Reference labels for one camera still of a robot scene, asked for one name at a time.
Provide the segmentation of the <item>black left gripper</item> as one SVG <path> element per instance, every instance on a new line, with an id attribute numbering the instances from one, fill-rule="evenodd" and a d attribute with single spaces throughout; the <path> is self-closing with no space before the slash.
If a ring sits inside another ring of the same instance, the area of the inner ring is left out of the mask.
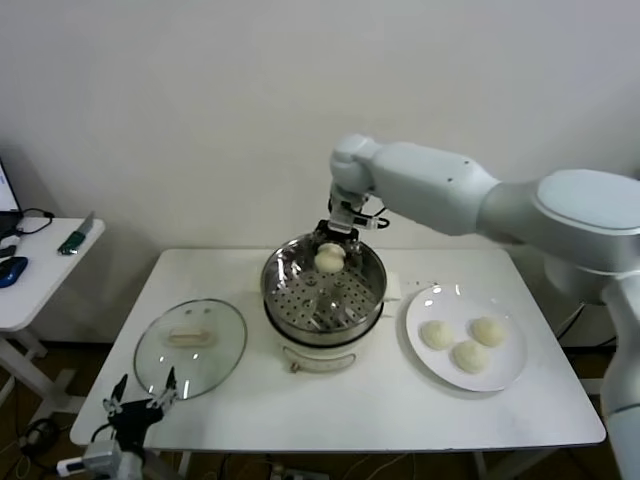
<path id="1" fill-rule="evenodd" d="M 109 424 L 115 430 L 119 444 L 143 444 L 148 429 L 164 417 L 163 408 L 170 408 L 178 398 L 175 368 L 169 370 L 165 389 L 152 400 L 122 403 L 128 375 L 114 386 L 109 398 L 103 400 Z"/>

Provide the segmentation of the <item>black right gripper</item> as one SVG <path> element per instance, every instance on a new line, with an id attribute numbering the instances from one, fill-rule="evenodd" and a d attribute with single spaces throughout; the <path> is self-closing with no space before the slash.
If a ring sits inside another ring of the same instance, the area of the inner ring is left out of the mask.
<path id="1" fill-rule="evenodd" d="M 359 231 L 352 228 L 348 233 L 332 230 L 328 220 L 320 220 L 313 231 L 313 249 L 317 250 L 323 243 L 335 243 L 345 245 L 349 242 L 359 241 Z M 353 271 L 362 272 L 363 254 L 362 244 L 352 243 L 350 245 L 349 265 Z"/>

